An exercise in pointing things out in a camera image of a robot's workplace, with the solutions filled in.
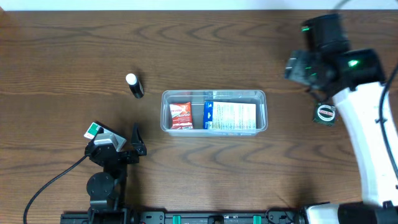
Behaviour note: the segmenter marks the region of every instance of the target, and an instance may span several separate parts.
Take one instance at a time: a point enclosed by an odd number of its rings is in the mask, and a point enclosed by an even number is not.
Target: clear plastic container
[[[205,101],[256,104],[256,128],[245,130],[203,129]],[[193,129],[170,129],[171,103],[191,102]],[[266,94],[261,90],[167,90],[162,95],[160,127],[171,136],[218,137],[255,136],[268,127]]]

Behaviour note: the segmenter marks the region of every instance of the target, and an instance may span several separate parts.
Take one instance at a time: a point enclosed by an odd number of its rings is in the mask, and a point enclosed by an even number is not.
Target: round label
[[[318,108],[317,114],[323,121],[331,121],[335,118],[335,109],[329,105],[322,105]]]

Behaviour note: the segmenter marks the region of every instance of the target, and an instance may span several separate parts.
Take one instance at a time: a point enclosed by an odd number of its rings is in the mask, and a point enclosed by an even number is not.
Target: green clip
[[[261,224],[261,216],[254,215],[253,216],[253,224]]]
[[[181,216],[173,215],[173,224],[181,224]]]

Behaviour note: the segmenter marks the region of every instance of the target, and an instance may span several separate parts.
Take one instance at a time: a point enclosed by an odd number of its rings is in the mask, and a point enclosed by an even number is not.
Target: white bottle cap
[[[129,85],[135,85],[137,83],[137,77],[133,73],[127,74],[126,81]]]

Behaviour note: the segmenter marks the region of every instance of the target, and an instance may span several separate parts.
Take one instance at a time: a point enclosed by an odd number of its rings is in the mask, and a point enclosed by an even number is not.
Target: wire
[[[351,0],[341,0],[339,3],[337,3],[337,5],[330,12],[337,13],[349,1],[351,1]]]
[[[397,73],[398,73],[398,64],[396,65],[395,69],[392,71],[390,79],[388,79],[388,81],[381,93],[380,104],[379,104],[379,122],[380,122],[380,127],[381,127],[381,133],[383,135],[384,144],[386,145],[386,150],[387,150],[388,156],[390,157],[392,168],[393,168],[393,170],[396,174],[397,180],[398,180],[398,168],[397,168],[397,164],[395,162],[394,156],[392,155],[390,144],[388,142],[386,127],[384,127],[384,122],[386,122],[386,120],[383,118],[384,99],[386,98],[387,92],[390,89],[391,83],[392,83],[393,79],[395,78],[395,76],[397,75]]]
[[[50,184],[54,183],[54,181],[58,180],[60,177],[62,177],[63,175],[65,175],[66,173],[68,173],[69,171],[71,171],[73,168],[75,168],[77,165],[79,165],[83,160],[86,159],[88,155],[84,155],[79,161],[77,161],[74,165],[72,165],[71,167],[69,167],[67,170],[63,171],[61,174],[59,174],[58,176],[54,177],[52,180],[48,181],[38,192],[36,192],[35,195],[33,195],[32,199],[29,201],[29,203],[26,205],[25,208],[25,212],[24,212],[24,224],[27,224],[27,212],[29,211],[30,206],[32,205],[33,201],[37,198],[37,196],[39,196],[40,193],[42,193],[42,191],[44,189],[46,189],[46,187],[48,187]]]

